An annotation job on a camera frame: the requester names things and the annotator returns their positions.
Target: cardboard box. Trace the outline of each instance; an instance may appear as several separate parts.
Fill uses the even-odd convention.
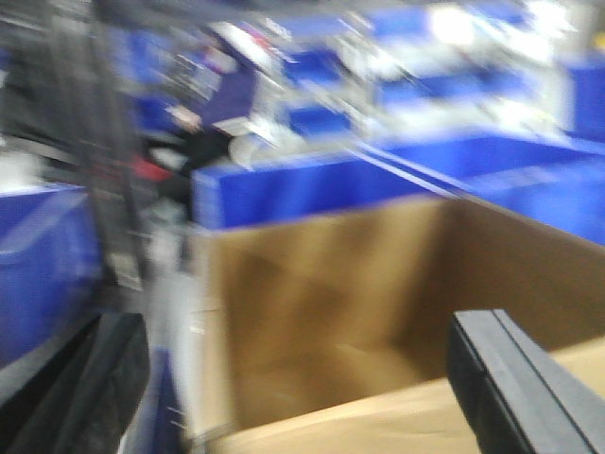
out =
[[[443,378],[455,310],[505,308],[605,395],[605,249],[485,202],[412,197],[198,248],[188,427],[214,452],[478,452]]]

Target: blue plastic container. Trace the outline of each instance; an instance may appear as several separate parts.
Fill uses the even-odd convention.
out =
[[[351,120],[342,112],[312,105],[286,111],[289,127],[304,138],[344,134],[351,131]]]
[[[528,15],[523,7],[514,2],[483,1],[471,3],[467,10],[491,22],[500,22],[511,26],[523,26],[527,23]]]
[[[194,176],[196,221],[211,230],[292,221],[372,206],[430,189],[351,155],[307,158],[255,171],[201,169]]]
[[[474,100],[485,96],[486,87],[472,72],[421,78],[420,83],[431,97]]]
[[[531,84],[528,77],[517,72],[493,69],[483,72],[479,77],[484,84],[484,90],[492,95],[531,95]]]
[[[135,122],[139,131],[176,132],[179,127],[174,122],[169,107],[179,105],[172,96],[160,92],[151,92],[132,96],[135,111]]]
[[[574,99],[570,132],[589,140],[605,140],[605,55],[595,53],[582,60],[565,61],[564,65]]]
[[[340,17],[328,14],[284,19],[276,24],[287,31],[293,42],[319,41],[351,30]]]
[[[81,188],[0,197],[0,365],[81,315],[100,263]]]
[[[299,88],[304,88],[304,84],[309,82],[321,87],[334,87],[342,83],[337,62],[337,53],[327,48],[290,53],[284,61],[284,76]]]
[[[372,144],[395,160],[423,169],[427,178],[438,175],[471,190],[478,179],[526,167],[565,167],[582,160],[605,159],[604,148],[564,146],[546,141],[491,134],[445,136],[430,142]]]
[[[427,12],[422,7],[379,9],[367,13],[365,19],[378,41],[422,38],[430,32]]]
[[[414,104],[427,95],[422,85],[408,80],[383,81],[375,88],[374,100],[376,105],[390,109]]]
[[[478,197],[605,245],[605,166],[577,163],[542,181],[503,176],[474,191]]]

